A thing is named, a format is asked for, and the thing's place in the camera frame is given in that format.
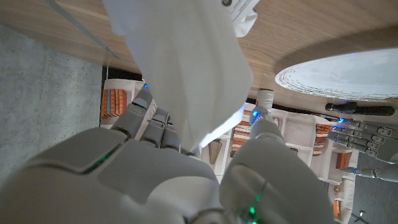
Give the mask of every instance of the green led light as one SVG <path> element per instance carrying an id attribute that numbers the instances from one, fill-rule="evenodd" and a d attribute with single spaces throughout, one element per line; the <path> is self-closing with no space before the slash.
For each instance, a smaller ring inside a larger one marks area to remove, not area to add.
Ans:
<path id="1" fill-rule="evenodd" d="M 254 207 L 250 207 L 250 213 L 251 213 L 251 214 L 255 214 L 255 212 L 256 212 L 256 211 L 255 211 Z"/>
<path id="2" fill-rule="evenodd" d="M 259 202 L 259 201 L 260 201 L 260 199 L 261 199 L 261 194 L 257 195 L 257 197 L 256 197 L 256 201 L 257 201 L 257 202 Z"/>

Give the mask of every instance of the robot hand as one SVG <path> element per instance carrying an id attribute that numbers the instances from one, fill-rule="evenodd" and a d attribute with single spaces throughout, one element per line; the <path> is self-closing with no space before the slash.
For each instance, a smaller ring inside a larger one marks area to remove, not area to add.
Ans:
<path id="1" fill-rule="evenodd" d="M 222 206 L 246 223 L 333 223 L 321 182 L 285 145 L 269 112 L 255 107 L 250 124 L 250 140 L 221 182 Z"/>
<path id="2" fill-rule="evenodd" d="M 397 130 L 344 118 L 340 118 L 338 122 L 361 128 L 362 131 L 335 126 L 333 131 L 329 132 L 329 140 L 366 153 L 381 161 L 391 164 L 398 163 Z"/>

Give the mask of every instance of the white cylinder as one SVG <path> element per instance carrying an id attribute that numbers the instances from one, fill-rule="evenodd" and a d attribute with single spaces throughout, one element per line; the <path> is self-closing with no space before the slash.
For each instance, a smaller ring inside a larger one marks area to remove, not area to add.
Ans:
<path id="1" fill-rule="evenodd" d="M 262 106 L 271 112 L 272 102 L 274 102 L 274 91 L 272 90 L 259 90 L 257 93 L 256 106 Z"/>

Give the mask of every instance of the metal rod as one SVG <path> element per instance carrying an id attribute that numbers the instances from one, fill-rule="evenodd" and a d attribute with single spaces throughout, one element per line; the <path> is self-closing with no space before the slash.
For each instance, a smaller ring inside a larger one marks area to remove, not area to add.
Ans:
<path id="1" fill-rule="evenodd" d="M 369 223 L 365 222 L 365 221 L 362 219 L 362 217 L 357 217 L 357 216 L 354 215 L 354 214 L 351 214 L 351 218 L 355 219 L 354 222 L 360 222 L 360 223 L 362 223 L 362 224 L 369 224 Z"/>

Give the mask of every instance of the white cloth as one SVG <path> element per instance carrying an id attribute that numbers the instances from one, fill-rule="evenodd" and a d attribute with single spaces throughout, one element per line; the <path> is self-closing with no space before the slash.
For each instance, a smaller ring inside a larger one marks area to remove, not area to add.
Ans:
<path id="1" fill-rule="evenodd" d="M 241 22 L 234 25 L 234 30 L 236 37 L 244 37 L 246 36 L 251 27 L 254 25 L 254 22 L 257 19 L 257 13 L 251 9 L 248 14 L 241 20 Z"/>
<path id="2" fill-rule="evenodd" d="M 157 106 L 170 113 L 182 147 L 206 146 L 239 123 L 253 75 L 221 2 L 103 3 L 113 32 L 126 35 Z M 235 112 L 240 116 L 228 120 Z"/>

